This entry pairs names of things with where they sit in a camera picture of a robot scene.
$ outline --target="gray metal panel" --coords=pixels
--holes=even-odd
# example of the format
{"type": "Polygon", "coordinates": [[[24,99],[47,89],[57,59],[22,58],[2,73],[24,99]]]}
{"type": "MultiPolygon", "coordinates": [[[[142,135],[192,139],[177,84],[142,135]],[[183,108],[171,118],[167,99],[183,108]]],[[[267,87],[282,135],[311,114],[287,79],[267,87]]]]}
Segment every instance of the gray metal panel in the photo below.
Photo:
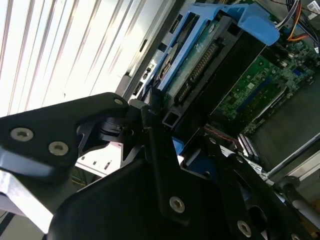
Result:
{"type": "Polygon", "coordinates": [[[314,79],[312,85],[300,89],[252,136],[267,170],[320,132],[320,76],[314,79]]]}

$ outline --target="metal rod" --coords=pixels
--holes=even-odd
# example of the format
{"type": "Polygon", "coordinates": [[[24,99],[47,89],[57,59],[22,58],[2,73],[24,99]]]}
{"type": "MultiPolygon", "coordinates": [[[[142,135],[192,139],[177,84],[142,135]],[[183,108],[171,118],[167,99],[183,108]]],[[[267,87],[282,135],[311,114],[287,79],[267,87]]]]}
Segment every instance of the metal rod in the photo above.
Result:
{"type": "Polygon", "coordinates": [[[289,157],[287,157],[285,160],[280,162],[277,166],[275,166],[270,172],[268,172],[267,177],[270,179],[273,176],[275,176],[277,173],[279,173],[282,169],[287,167],[289,164],[291,164],[294,160],[296,160],[299,156],[301,156],[303,153],[305,153],[307,150],[309,150],[316,142],[320,140],[320,133],[315,135],[313,138],[311,138],[307,143],[305,143],[303,146],[301,146],[297,151],[292,153],[289,157]]]}

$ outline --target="motherboard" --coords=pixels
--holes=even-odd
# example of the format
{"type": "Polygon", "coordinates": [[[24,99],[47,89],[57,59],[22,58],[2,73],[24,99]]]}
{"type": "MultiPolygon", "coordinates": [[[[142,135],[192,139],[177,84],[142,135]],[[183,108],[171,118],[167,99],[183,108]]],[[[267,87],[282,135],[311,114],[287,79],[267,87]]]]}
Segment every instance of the motherboard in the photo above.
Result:
{"type": "Polygon", "coordinates": [[[281,39],[265,48],[217,111],[244,134],[252,134],[305,84],[313,83],[318,54],[303,41],[281,39]]]}

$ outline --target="bright light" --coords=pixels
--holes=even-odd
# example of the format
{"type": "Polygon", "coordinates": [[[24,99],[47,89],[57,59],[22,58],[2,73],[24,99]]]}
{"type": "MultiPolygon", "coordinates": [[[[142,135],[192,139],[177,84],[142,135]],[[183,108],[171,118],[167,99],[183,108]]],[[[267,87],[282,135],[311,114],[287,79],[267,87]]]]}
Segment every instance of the bright light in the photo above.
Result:
{"type": "Polygon", "coordinates": [[[8,115],[30,1],[13,1],[0,78],[0,117],[8,115]]]}

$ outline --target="black metal bracket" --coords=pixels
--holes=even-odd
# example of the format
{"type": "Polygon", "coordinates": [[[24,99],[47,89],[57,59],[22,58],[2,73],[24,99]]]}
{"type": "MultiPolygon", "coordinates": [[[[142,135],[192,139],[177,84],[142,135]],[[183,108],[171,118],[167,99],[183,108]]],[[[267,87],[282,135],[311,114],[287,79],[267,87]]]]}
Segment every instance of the black metal bracket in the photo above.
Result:
{"type": "Polygon", "coordinates": [[[165,133],[160,117],[149,107],[141,109],[146,161],[152,166],[159,210],[179,224],[190,218],[189,193],[181,178],[181,169],[172,137],[165,133]]]}
{"type": "Polygon", "coordinates": [[[92,137],[95,126],[124,118],[128,108],[108,92],[0,118],[0,167],[45,182],[63,181],[79,156],[108,144],[92,137]]]}
{"type": "Polygon", "coordinates": [[[220,145],[209,136],[205,136],[206,150],[208,156],[216,167],[217,183],[220,189],[221,198],[224,202],[224,212],[229,224],[231,235],[235,238],[247,238],[263,240],[264,238],[252,224],[252,220],[246,209],[246,205],[240,190],[236,173],[229,161],[233,155],[226,158],[220,145]]]}

